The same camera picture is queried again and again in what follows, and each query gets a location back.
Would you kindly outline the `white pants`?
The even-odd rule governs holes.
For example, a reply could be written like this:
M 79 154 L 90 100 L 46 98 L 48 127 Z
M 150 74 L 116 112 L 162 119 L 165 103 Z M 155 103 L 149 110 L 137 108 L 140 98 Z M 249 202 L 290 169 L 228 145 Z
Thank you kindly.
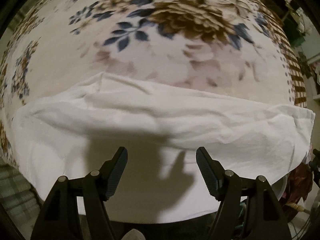
M 99 73 L 19 108 L 8 133 L 20 172 L 48 196 L 60 175 L 79 178 L 121 146 L 128 162 L 109 218 L 171 223 L 217 211 L 196 163 L 205 147 L 224 168 L 275 183 L 309 150 L 315 114 Z

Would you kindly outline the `brown checkered bed sheet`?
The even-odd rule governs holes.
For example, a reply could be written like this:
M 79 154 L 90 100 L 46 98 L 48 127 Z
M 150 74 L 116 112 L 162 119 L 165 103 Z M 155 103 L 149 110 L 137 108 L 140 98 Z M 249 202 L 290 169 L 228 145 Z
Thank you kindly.
M 276 51 L 280 57 L 280 65 L 285 70 L 287 86 L 289 87 L 289 102 L 298 107 L 307 107 L 302 70 L 280 25 L 280 20 L 262 3 L 258 4 L 257 13 L 258 22 L 267 31 L 267 35 L 276 46 Z

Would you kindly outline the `floral bed blanket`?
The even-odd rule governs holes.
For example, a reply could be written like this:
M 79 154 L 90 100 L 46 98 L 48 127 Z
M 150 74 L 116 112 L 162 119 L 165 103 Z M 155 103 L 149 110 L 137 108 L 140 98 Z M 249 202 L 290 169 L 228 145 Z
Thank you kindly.
M 98 73 L 289 104 L 261 0 L 35 0 L 1 55 L 1 157 L 16 111 Z

